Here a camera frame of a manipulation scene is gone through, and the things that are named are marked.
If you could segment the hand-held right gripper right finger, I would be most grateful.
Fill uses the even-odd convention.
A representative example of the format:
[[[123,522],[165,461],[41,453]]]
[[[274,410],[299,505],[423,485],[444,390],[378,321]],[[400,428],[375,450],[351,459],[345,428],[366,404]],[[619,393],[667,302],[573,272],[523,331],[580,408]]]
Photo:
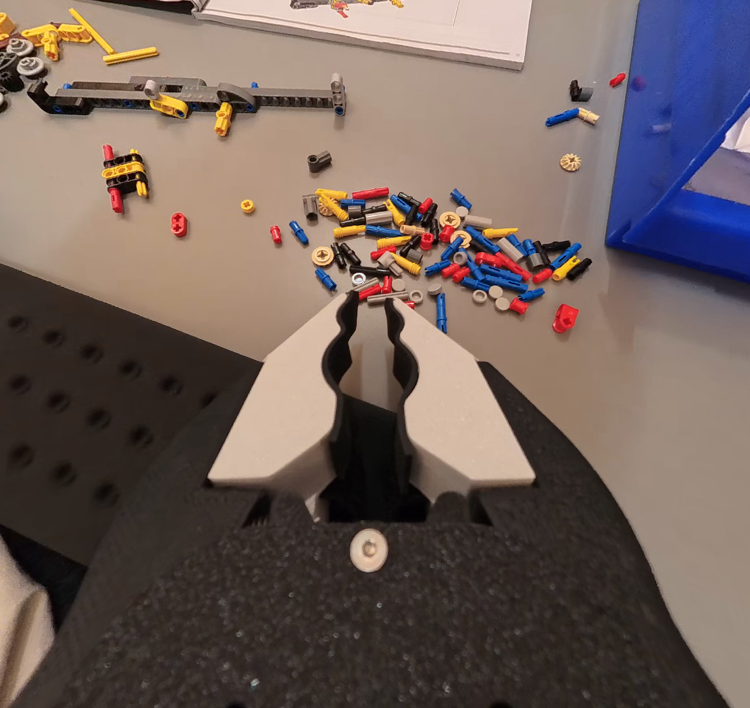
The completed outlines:
[[[400,483],[429,500],[532,485],[535,471],[474,356],[402,301],[387,301],[384,310],[402,388]]]

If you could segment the heap of small mixed parts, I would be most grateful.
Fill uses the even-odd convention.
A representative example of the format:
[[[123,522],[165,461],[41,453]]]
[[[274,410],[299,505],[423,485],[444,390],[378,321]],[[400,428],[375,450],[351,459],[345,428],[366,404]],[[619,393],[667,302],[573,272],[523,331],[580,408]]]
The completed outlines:
[[[322,217],[337,222],[327,244],[334,262],[323,269],[332,278],[335,269],[348,273],[360,302],[374,307],[402,300],[414,309],[422,294],[406,288],[405,275],[432,281],[427,295],[444,333],[443,283],[468,290],[475,305],[491,304],[521,317],[545,296],[547,282],[574,282],[592,265],[579,243],[520,239],[517,228],[494,226],[492,219],[473,214],[459,190],[449,199],[451,208],[441,212],[431,197],[420,200],[386,186],[350,193],[318,188],[302,196],[302,211],[309,225]]]

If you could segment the long grey black beam assembly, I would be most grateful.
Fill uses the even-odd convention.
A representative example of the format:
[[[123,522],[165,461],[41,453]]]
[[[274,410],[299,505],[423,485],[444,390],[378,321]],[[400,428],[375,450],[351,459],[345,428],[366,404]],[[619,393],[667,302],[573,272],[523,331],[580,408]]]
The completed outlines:
[[[88,116],[96,110],[153,111],[185,120],[192,113],[254,114],[264,107],[276,109],[328,110],[337,117],[346,114],[343,78],[333,74],[327,89],[208,85],[195,77],[132,76],[127,82],[65,84],[49,93],[47,82],[31,83],[26,94],[43,112],[54,116]]]

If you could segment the joined yellow connector pair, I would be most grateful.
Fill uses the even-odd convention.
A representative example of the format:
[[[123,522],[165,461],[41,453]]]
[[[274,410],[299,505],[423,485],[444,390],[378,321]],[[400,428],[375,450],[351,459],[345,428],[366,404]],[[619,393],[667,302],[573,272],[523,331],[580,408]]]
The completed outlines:
[[[46,57],[53,61],[60,60],[60,46],[63,42],[90,44],[93,36],[87,28],[79,23],[47,23],[42,26],[24,29],[21,36],[34,47],[42,48]]]

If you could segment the black connector with red pin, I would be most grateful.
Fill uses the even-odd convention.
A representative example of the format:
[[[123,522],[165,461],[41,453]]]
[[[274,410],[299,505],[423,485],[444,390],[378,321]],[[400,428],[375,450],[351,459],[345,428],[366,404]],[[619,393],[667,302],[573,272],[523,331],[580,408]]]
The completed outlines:
[[[117,155],[115,150],[109,144],[102,146],[104,154],[104,171],[110,171],[115,174],[132,171],[145,171],[145,162],[143,157],[136,149],[131,149],[128,153]]]

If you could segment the pile of dark beams and wheels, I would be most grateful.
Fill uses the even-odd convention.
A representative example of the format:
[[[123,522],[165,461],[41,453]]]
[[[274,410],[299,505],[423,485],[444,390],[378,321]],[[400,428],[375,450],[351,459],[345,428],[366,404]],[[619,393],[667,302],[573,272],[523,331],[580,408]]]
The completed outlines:
[[[1,112],[7,109],[12,93],[22,92],[29,82],[46,76],[46,64],[36,49],[27,38],[2,35]]]

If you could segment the yellow axle rod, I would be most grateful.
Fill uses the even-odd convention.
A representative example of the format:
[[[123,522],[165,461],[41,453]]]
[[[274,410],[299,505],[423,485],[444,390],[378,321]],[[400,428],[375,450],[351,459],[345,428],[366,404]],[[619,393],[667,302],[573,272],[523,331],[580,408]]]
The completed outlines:
[[[102,60],[107,66],[115,66],[126,62],[136,62],[139,60],[157,57],[159,50],[156,47],[143,47],[135,50],[128,50],[121,53],[110,53],[103,56]]]
[[[99,47],[105,52],[107,56],[112,56],[116,53],[114,48],[103,38],[103,36],[93,26],[84,19],[83,16],[74,8],[69,9],[70,16],[76,20],[77,24],[80,25],[93,41],[99,45]]]

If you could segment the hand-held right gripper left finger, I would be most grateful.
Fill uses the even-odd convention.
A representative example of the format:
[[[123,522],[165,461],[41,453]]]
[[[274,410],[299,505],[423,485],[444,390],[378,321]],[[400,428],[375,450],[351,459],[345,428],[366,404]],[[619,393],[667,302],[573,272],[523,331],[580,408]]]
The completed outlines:
[[[320,494],[333,481],[358,311],[357,292],[339,294],[267,355],[209,470],[213,485]]]

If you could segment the blue bin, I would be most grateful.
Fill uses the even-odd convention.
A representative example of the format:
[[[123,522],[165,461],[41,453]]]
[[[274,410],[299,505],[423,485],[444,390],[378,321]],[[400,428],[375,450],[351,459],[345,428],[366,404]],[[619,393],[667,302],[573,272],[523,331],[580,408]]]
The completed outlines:
[[[748,0],[640,0],[605,245],[748,282],[748,206],[686,189],[748,110]]]

